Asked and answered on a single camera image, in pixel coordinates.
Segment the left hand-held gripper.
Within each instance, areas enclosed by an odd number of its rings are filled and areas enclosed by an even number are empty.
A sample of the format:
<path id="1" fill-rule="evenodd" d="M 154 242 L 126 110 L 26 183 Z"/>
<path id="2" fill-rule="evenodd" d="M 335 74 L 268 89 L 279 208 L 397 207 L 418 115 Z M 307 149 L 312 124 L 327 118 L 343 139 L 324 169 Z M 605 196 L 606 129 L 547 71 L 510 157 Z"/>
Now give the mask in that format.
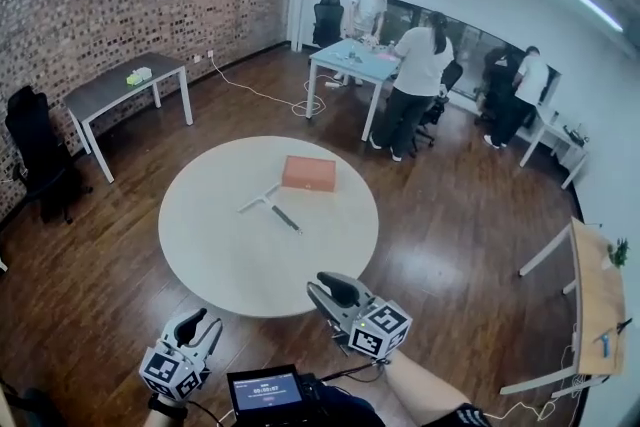
<path id="1" fill-rule="evenodd" d="M 204 319 L 205 308 L 165 324 L 154 347 L 146 350 L 139 369 L 145 384 L 159 395 L 186 402 L 210 375 L 209 357 L 223 331 L 223 322 Z"/>

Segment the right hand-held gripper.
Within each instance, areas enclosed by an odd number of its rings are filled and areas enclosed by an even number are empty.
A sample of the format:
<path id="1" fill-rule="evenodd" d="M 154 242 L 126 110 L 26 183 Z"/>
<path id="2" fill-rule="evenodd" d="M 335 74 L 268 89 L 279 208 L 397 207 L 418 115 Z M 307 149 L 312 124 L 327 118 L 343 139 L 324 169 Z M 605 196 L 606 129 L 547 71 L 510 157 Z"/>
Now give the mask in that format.
<path id="1" fill-rule="evenodd" d="M 340 273 L 319 272 L 317 278 L 328 288 L 308 282 L 307 295 L 345 351 L 385 359 L 406 340 L 413 319 L 394 301 L 369 293 L 360 298 L 356 281 Z"/>

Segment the white T-shaped tool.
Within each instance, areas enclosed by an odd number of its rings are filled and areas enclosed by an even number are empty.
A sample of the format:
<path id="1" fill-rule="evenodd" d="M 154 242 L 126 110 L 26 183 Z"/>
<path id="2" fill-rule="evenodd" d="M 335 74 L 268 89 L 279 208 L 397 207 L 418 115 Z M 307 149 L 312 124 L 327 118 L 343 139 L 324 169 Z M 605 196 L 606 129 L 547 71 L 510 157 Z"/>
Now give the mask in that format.
<path id="1" fill-rule="evenodd" d="M 257 196 L 256 198 L 252 199 L 251 201 L 249 201 L 248 203 L 246 203 L 242 207 L 240 207 L 237 210 L 237 212 L 239 214 L 242 214 L 242 213 L 247 212 L 249 209 L 253 208 L 254 206 L 256 206 L 258 204 L 264 204 L 274 214 L 276 214 L 280 218 L 280 220 L 283 221 L 288 227 L 290 227 L 292 230 L 294 230 L 297 234 L 302 235 L 303 231 L 300 228 L 300 226 L 293 219 L 291 219 L 279 206 L 277 206 L 270 198 L 270 196 L 273 193 L 277 192 L 280 189 L 280 187 L 281 187 L 280 183 L 274 184 L 267 191 L 265 191 L 261 195 Z"/>

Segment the person's right forearm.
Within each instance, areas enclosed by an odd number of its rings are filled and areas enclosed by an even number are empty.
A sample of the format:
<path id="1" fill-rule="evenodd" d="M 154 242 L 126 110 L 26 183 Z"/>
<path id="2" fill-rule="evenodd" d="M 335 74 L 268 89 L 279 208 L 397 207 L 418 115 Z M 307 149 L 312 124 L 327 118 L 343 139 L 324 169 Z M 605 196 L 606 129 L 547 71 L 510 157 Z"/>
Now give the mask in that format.
<path id="1" fill-rule="evenodd" d="M 462 392 L 398 350 L 390 355 L 384 374 L 416 427 L 491 427 Z"/>

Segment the black screen device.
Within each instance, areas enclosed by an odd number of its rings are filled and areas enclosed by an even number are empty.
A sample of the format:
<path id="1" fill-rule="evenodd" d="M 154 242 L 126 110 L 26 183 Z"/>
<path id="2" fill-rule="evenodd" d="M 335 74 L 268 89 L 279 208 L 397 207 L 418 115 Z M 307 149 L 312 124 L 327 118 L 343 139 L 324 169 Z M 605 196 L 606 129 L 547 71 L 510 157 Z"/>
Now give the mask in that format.
<path id="1" fill-rule="evenodd" d="M 227 382 L 233 427 L 303 427 L 311 418 L 294 365 L 228 373 Z"/>

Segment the person's black shirt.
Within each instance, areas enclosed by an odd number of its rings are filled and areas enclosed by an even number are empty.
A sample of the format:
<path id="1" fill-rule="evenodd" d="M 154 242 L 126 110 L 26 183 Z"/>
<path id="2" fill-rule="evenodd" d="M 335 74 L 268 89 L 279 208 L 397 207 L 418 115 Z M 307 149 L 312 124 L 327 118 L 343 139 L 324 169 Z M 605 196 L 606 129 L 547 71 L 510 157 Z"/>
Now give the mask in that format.
<path id="1" fill-rule="evenodd" d="M 366 400 L 320 382 L 304 385 L 313 427 L 390 427 Z M 415 427 L 492 427 L 484 412 L 462 403 L 448 412 L 425 413 Z"/>

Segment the light blue table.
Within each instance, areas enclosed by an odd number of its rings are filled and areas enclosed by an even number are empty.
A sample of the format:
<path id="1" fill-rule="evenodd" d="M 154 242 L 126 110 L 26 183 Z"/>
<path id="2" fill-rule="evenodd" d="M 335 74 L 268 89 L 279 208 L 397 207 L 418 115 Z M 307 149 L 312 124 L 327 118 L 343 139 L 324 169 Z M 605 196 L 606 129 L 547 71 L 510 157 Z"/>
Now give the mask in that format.
<path id="1" fill-rule="evenodd" d="M 374 51 L 361 42 L 345 39 L 329 47 L 321 49 L 310 56 L 310 69 L 307 86 L 305 117 L 311 120 L 314 116 L 314 100 L 316 90 L 317 68 L 343 73 L 345 76 L 359 78 L 374 86 L 367 118 L 361 140 L 369 137 L 378 101 L 384 83 L 396 73 L 400 61 L 391 62 L 376 58 L 376 54 L 389 54 L 387 51 Z"/>

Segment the black high-back office chair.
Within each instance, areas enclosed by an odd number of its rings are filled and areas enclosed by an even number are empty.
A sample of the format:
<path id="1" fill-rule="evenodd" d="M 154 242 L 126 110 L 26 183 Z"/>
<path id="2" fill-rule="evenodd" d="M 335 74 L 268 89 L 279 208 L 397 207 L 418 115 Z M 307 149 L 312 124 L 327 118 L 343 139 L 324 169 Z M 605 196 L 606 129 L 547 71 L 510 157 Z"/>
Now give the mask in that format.
<path id="1" fill-rule="evenodd" d="M 25 86 L 7 102 L 5 126 L 21 161 L 12 169 L 12 179 L 25 188 L 25 201 L 39 204 L 40 218 L 48 222 L 60 214 L 70 225 L 71 204 L 93 192 L 53 128 L 47 97 Z"/>

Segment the black swivel chair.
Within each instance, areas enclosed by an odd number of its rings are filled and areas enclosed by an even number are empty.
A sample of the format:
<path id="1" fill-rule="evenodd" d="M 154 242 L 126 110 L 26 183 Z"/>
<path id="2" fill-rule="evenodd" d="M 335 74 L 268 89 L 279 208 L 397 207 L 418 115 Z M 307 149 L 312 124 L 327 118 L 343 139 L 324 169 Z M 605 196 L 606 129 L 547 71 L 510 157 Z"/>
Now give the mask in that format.
<path id="1" fill-rule="evenodd" d="M 444 70 L 441 77 L 440 92 L 431 102 L 429 108 L 421 117 L 415 134 L 411 140 L 411 150 L 409 155 L 415 158 L 418 153 L 417 137 L 420 136 L 427 140 L 428 146 L 432 148 L 435 144 L 435 137 L 432 136 L 427 129 L 428 125 L 436 126 L 440 117 L 445 111 L 445 107 L 449 102 L 449 93 L 463 74 L 463 68 L 456 61 L 452 61 Z"/>

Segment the dark-top table with white legs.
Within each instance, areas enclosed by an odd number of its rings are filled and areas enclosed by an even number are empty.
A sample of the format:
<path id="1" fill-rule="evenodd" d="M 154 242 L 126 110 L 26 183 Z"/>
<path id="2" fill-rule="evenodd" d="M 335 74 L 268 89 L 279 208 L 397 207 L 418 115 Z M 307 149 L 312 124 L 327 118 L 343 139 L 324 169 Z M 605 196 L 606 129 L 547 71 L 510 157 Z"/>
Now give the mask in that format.
<path id="1" fill-rule="evenodd" d="M 132 71 L 148 67 L 152 71 L 150 80 L 138 86 L 129 87 L 126 78 Z M 64 98 L 73 125 L 81 144 L 88 155 L 93 154 L 108 183 L 114 177 L 99 148 L 91 123 L 126 100 L 151 89 L 154 105 L 161 107 L 158 84 L 176 76 L 179 81 L 180 94 L 184 109 L 185 122 L 191 126 L 194 122 L 188 91 L 186 65 L 175 58 L 157 53 L 145 53 L 126 61 L 102 73 L 90 82 L 78 87 Z"/>

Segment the wooden desk with white legs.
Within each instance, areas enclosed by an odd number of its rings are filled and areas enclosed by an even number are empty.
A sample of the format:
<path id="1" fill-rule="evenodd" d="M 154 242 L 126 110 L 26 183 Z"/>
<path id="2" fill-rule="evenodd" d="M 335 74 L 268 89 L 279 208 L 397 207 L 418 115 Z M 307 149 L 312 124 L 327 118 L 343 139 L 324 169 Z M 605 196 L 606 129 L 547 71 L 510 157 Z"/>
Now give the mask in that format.
<path id="1" fill-rule="evenodd" d="M 609 240 L 573 218 L 518 270 L 518 276 L 527 276 L 564 242 L 570 243 L 574 268 L 573 280 L 562 289 L 564 296 L 574 293 L 576 300 L 576 322 L 571 342 L 573 360 L 567 367 L 552 374 L 502 387 L 500 394 L 503 396 L 541 388 L 576 376 L 584 378 L 578 385 L 552 393 L 551 397 L 557 399 L 598 386 L 623 372 L 629 318 L 621 272 L 608 259 L 607 246 L 611 244 Z M 609 358 L 603 357 L 602 344 L 596 342 L 604 333 L 610 337 Z"/>

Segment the small white desk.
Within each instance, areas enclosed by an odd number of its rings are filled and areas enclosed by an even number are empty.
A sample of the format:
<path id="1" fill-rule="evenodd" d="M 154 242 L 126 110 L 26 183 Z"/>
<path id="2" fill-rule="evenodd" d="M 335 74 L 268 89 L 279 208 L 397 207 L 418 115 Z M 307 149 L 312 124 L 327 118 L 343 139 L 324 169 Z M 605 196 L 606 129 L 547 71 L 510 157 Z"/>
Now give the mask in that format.
<path id="1" fill-rule="evenodd" d="M 561 184 L 562 190 L 566 190 L 573 182 L 589 156 L 588 143 L 583 148 L 574 144 L 564 132 L 564 125 L 577 129 L 583 135 L 580 124 L 573 124 L 566 116 L 549 107 L 537 106 L 529 146 L 519 162 L 519 166 L 524 168 L 541 143 L 548 145 L 550 156 L 568 173 Z"/>

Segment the black mesh office chair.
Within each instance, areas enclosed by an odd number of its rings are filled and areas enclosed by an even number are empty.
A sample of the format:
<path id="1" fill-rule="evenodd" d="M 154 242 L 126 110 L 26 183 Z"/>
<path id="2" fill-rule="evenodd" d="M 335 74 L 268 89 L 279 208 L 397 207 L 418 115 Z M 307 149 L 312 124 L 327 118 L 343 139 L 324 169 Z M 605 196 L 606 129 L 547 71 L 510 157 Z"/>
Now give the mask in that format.
<path id="1" fill-rule="evenodd" d="M 341 23 L 344 7 L 340 0 L 320 0 L 314 5 L 313 43 L 326 48 L 342 40 Z"/>

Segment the small green plant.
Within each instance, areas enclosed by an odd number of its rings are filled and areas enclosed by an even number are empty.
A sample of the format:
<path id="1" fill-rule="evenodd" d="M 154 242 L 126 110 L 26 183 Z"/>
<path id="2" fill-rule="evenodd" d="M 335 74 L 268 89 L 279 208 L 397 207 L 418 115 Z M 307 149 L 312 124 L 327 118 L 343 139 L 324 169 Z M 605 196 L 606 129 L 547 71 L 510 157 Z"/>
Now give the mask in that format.
<path id="1" fill-rule="evenodd" d="M 620 269 L 625 266 L 628 259 L 629 242 L 627 238 L 619 238 L 615 244 L 607 246 L 609 262 L 612 266 Z"/>

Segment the dark window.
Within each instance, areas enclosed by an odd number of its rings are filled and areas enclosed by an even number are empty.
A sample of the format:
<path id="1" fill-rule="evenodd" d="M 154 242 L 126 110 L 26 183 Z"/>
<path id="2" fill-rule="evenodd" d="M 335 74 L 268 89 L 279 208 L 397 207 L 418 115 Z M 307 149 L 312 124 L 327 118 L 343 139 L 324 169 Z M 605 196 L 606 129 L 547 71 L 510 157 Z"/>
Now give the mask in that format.
<path id="1" fill-rule="evenodd" d="M 410 28 L 425 26 L 431 9 L 401 0 L 388 0 L 381 43 L 397 43 Z M 455 60 L 462 66 L 462 78 L 453 90 L 476 101 L 491 89 L 502 92 L 506 86 L 494 85 L 498 72 L 513 78 L 525 55 L 525 48 L 512 45 L 484 30 L 452 17 L 447 17 L 446 34 L 453 44 Z"/>

